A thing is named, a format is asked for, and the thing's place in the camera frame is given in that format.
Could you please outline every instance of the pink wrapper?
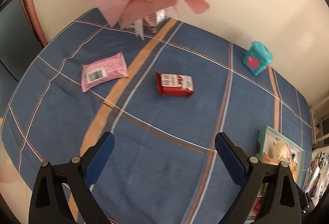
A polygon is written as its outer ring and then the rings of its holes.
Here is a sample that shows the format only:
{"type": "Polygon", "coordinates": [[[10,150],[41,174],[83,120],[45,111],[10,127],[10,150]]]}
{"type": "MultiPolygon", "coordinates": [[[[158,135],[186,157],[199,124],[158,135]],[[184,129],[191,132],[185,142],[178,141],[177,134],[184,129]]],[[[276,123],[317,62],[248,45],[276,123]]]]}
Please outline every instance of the pink wrapper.
{"type": "Polygon", "coordinates": [[[122,52],[90,65],[82,65],[82,92],[103,82],[124,77],[128,77],[128,71],[122,52]]]}

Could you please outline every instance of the plaid tablecloth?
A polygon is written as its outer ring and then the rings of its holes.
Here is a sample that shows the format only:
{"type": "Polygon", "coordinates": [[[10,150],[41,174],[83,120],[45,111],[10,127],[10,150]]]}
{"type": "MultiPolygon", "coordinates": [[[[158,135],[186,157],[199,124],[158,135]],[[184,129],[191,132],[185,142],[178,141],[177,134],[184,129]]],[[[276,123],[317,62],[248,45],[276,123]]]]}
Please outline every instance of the plaid tablecloth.
{"type": "MultiPolygon", "coordinates": [[[[116,146],[92,193],[113,223],[218,223],[239,188],[215,155],[217,132],[252,155],[258,130],[273,127],[305,150],[304,169],[310,164],[304,97],[271,67],[254,77],[241,63],[245,53],[174,19],[142,41],[91,10],[63,30],[20,81],[3,123],[6,151],[32,189],[43,160],[66,163],[112,131],[116,146]],[[81,65],[120,51],[129,78],[83,93],[81,65]],[[194,95],[162,96],[155,72],[191,75],[194,95]]],[[[68,187],[65,192],[83,223],[68,187]]]]}

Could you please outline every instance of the orange stripe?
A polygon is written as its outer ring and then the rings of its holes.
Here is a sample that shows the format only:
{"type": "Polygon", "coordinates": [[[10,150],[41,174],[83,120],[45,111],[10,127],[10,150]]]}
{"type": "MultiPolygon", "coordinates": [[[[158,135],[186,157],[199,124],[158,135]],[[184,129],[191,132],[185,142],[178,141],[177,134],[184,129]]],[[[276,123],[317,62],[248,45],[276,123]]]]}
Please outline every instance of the orange stripe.
{"type": "Polygon", "coordinates": [[[113,224],[119,224],[119,223],[117,223],[116,221],[110,219],[109,217],[108,217],[108,220],[111,221],[113,224]]]}
{"type": "MultiPolygon", "coordinates": [[[[231,46],[229,47],[229,67],[231,67],[231,46]]],[[[232,71],[231,70],[228,70],[228,73],[227,73],[227,79],[226,79],[226,85],[225,85],[225,90],[224,90],[224,95],[223,95],[223,99],[222,99],[222,104],[221,104],[221,107],[220,107],[220,110],[219,110],[219,114],[218,114],[218,120],[217,120],[217,124],[216,124],[216,128],[215,128],[215,132],[214,132],[214,135],[213,135],[213,140],[212,140],[212,144],[211,144],[211,149],[214,150],[215,149],[215,144],[214,144],[214,140],[215,140],[215,137],[217,135],[217,133],[219,132],[219,128],[221,126],[221,123],[222,123],[222,120],[223,120],[223,115],[224,115],[224,108],[225,108],[225,102],[226,102],[226,99],[227,99],[227,95],[228,95],[228,90],[229,90],[229,84],[230,84],[230,77],[231,77],[231,73],[232,71]]],[[[190,209],[190,212],[187,216],[187,219],[185,221],[185,224],[189,224],[194,212],[195,212],[195,209],[198,205],[198,202],[200,200],[200,197],[201,197],[201,194],[203,192],[203,189],[206,185],[206,181],[207,181],[207,176],[208,176],[208,173],[209,173],[209,170],[210,170],[210,165],[211,165],[211,161],[213,159],[213,155],[209,155],[208,156],[208,160],[207,160],[207,164],[206,164],[206,167],[205,167],[205,170],[204,170],[204,173],[203,173],[203,176],[202,176],[202,180],[201,180],[201,183],[200,183],[200,186],[199,186],[199,190],[195,196],[195,200],[191,206],[191,209],[190,209]]]]}
{"type": "MultiPolygon", "coordinates": [[[[98,30],[96,30],[93,34],[91,34],[88,38],[86,38],[83,42],[81,42],[81,44],[79,45],[79,46],[81,46],[83,43],[85,43],[86,41],[88,41],[92,36],[94,36],[97,32],[99,32],[100,31],[100,29],[98,29],[98,30]]],[[[69,56],[66,56],[66,57],[64,57],[63,59],[62,59],[62,61],[60,62],[60,68],[59,68],[59,71],[63,68],[63,66],[64,66],[64,62],[65,62],[65,59],[67,59],[67,58],[70,58],[70,57],[73,57],[76,53],[77,53],[77,51],[79,50],[79,47],[77,47],[76,49],[75,49],[75,51],[73,52],[73,53],[71,53],[69,56]]],[[[32,123],[32,118],[33,118],[33,115],[34,115],[34,113],[36,112],[36,109],[37,109],[37,107],[38,107],[38,104],[41,102],[41,97],[44,95],[44,93],[47,91],[47,88],[48,88],[48,86],[50,85],[50,80],[52,80],[52,79],[54,79],[55,77],[57,77],[58,75],[60,74],[60,72],[58,72],[58,71],[56,71],[56,73],[51,77],[51,78],[49,78],[47,81],[48,81],[48,83],[47,83],[47,86],[45,87],[45,89],[43,90],[43,92],[41,93],[41,95],[40,95],[40,97],[39,97],[39,99],[38,99],[38,102],[36,103],[36,105],[34,106],[34,109],[33,109],[33,111],[32,111],[32,113],[31,113],[31,116],[30,116],[30,120],[29,120],[29,123],[27,124],[27,127],[26,127],[26,133],[27,133],[27,130],[29,129],[29,125],[31,125],[32,123]]]]}
{"type": "MultiPolygon", "coordinates": [[[[56,70],[53,70],[51,67],[49,67],[48,65],[46,65],[44,62],[42,62],[42,63],[43,63],[43,65],[44,65],[46,68],[48,68],[50,71],[52,71],[52,72],[56,72],[56,70]]],[[[63,75],[59,74],[58,76],[59,76],[60,78],[62,78],[64,81],[66,81],[67,83],[69,83],[70,85],[72,85],[73,87],[81,89],[81,86],[80,86],[80,85],[78,85],[78,84],[75,83],[75,82],[72,82],[72,81],[68,80],[68,79],[67,79],[66,77],[64,77],[63,75]]],[[[98,101],[98,102],[100,102],[100,103],[102,103],[102,104],[104,104],[104,105],[110,107],[114,112],[116,112],[116,113],[119,114],[120,109],[115,108],[113,105],[109,104],[108,101],[105,101],[103,98],[98,97],[97,95],[93,94],[93,93],[90,92],[90,91],[88,91],[87,93],[88,93],[90,96],[92,96],[96,101],[98,101]]],[[[125,113],[122,114],[122,117],[125,118],[125,119],[127,119],[127,120],[129,120],[129,121],[131,121],[132,123],[134,123],[134,124],[136,124],[136,125],[138,125],[138,126],[144,128],[144,129],[146,129],[146,130],[148,130],[148,131],[154,133],[155,135],[158,135],[158,136],[160,136],[160,137],[162,137],[162,138],[164,138],[164,139],[166,139],[166,140],[169,140],[169,141],[171,141],[171,142],[173,142],[173,143],[176,143],[176,144],[178,144],[178,145],[181,145],[181,146],[187,147],[187,148],[189,148],[189,149],[192,149],[192,150],[198,151],[198,152],[200,152],[200,153],[204,153],[204,154],[208,154],[208,155],[213,155],[213,153],[212,153],[210,150],[204,151],[204,150],[201,150],[201,149],[199,149],[199,148],[197,148],[197,147],[193,147],[193,146],[190,146],[190,145],[188,145],[188,144],[184,144],[183,142],[180,142],[180,141],[176,141],[176,140],[174,140],[174,139],[171,139],[170,137],[167,137],[167,136],[161,134],[160,132],[157,132],[157,131],[153,130],[152,128],[148,127],[147,125],[144,125],[144,124],[142,124],[142,123],[139,123],[138,121],[135,121],[133,118],[129,117],[129,116],[126,115],[125,113]]]]}
{"type": "Polygon", "coordinates": [[[273,88],[273,92],[275,95],[274,98],[274,129],[276,131],[279,131],[279,119],[280,119],[280,99],[279,99],[279,93],[278,90],[276,89],[276,84],[273,76],[273,69],[272,67],[268,66],[269,68],[269,79],[271,81],[271,85],[273,88]]]}
{"type": "MultiPolygon", "coordinates": [[[[101,27],[100,24],[93,23],[93,22],[89,22],[89,21],[78,20],[78,21],[76,21],[76,22],[78,22],[78,23],[85,23],[85,24],[91,24],[91,25],[94,25],[94,26],[99,26],[99,27],[101,27]]],[[[114,27],[111,27],[111,28],[105,28],[105,29],[109,29],[109,30],[121,30],[120,28],[114,28],[114,27]]],[[[167,41],[165,41],[165,40],[162,40],[162,42],[168,43],[168,45],[175,46],[175,47],[177,47],[177,48],[179,48],[179,49],[184,49],[184,50],[187,50],[187,51],[192,52],[192,53],[194,53],[194,54],[197,54],[197,55],[203,56],[203,57],[205,57],[206,59],[209,59],[209,60],[213,61],[213,62],[216,63],[216,64],[219,64],[219,65],[224,66],[225,68],[228,68],[227,65],[222,64],[221,62],[219,62],[219,61],[217,61],[217,60],[215,60],[215,59],[213,59],[213,58],[211,58],[211,57],[209,57],[209,56],[207,56],[207,55],[204,55],[204,54],[202,54],[202,53],[200,53],[200,52],[194,51],[194,50],[189,49],[189,48],[186,48],[186,47],[182,47],[182,46],[176,45],[176,44],[174,44],[174,43],[172,43],[172,42],[167,42],[167,41]]],[[[265,86],[262,86],[261,84],[257,83],[256,81],[252,80],[251,78],[249,78],[249,77],[245,76],[244,74],[238,72],[237,70],[233,70],[233,71],[234,71],[236,74],[238,74],[238,75],[240,75],[240,76],[242,76],[242,77],[246,77],[246,78],[248,78],[248,79],[249,79],[250,81],[252,81],[255,85],[257,85],[257,86],[259,86],[259,87],[261,87],[261,88],[264,88],[264,89],[266,89],[268,92],[274,94],[271,90],[269,90],[269,89],[266,88],[265,86]]]]}
{"type": "Polygon", "coordinates": [[[17,127],[19,129],[19,131],[21,132],[22,136],[23,136],[23,142],[22,142],[22,146],[19,147],[19,162],[17,163],[17,170],[19,169],[18,165],[19,163],[21,162],[21,158],[22,158],[22,155],[21,155],[21,150],[23,148],[23,145],[24,145],[24,141],[26,140],[26,142],[30,145],[30,147],[32,148],[32,150],[38,155],[39,159],[41,159],[42,161],[44,161],[44,158],[39,154],[39,152],[34,148],[34,146],[32,145],[32,143],[29,141],[29,139],[27,138],[26,136],[26,133],[23,131],[21,125],[19,124],[19,121],[14,113],[14,110],[11,106],[9,106],[9,109],[12,113],[12,116],[14,118],[14,120],[16,121],[17,123],[17,127]]]}
{"type": "MultiPolygon", "coordinates": [[[[175,25],[177,20],[171,19],[169,20],[164,27],[151,39],[147,45],[138,53],[135,57],[131,65],[128,67],[128,75],[127,78],[120,78],[116,84],[112,87],[111,91],[106,97],[112,104],[116,104],[121,97],[122,93],[131,82],[133,77],[136,75],[138,70],[144,64],[145,60],[149,57],[154,48],[158,45],[158,43],[165,37],[165,35],[169,32],[170,29],[175,25]]],[[[101,132],[103,131],[107,118],[111,113],[112,108],[103,104],[98,110],[94,120],[90,124],[84,138],[82,141],[82,145],[80,147],[80,156],[82,156],[86,150],[95,145],[101,132]]],[[[73,199],[72,194],[70,194],[69,202],[70,209],[72,211],[73,217],[75,220],[78,219],[78,207],[73,199]]]]}

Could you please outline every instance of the teal tin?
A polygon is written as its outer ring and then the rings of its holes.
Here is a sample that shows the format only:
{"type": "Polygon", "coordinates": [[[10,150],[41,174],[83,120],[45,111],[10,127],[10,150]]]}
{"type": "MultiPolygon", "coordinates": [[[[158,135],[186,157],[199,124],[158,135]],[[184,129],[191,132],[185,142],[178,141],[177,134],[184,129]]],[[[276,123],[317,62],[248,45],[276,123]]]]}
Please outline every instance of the teal tin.
{"type": "Polygon", "coordinates": [[[242,63],[257,76],[272,62],[272,53],[259,41],[254,41],[242,63]]]}

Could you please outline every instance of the red snack box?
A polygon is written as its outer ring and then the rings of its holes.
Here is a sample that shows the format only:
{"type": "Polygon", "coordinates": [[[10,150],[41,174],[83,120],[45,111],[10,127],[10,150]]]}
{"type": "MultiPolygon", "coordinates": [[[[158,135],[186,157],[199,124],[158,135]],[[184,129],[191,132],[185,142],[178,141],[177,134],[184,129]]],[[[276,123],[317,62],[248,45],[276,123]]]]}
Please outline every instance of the red snack box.
{"type": "Polygon", "coordinates": [[[194,93],[191,76],[156,73],[157,88],[163,96],[190,97],[194,93]]]}
{"type": "Polygon", "coordinates": [[[256,215],[258,215],[258,212],[259,212],[259,210],[260,210],[260,208],[262,206],[263,201],[264,201],[264,197],[262,197],[261,199],[259,199],[258,203],[255,205],[254,212],[255,212],[256,215]]]}

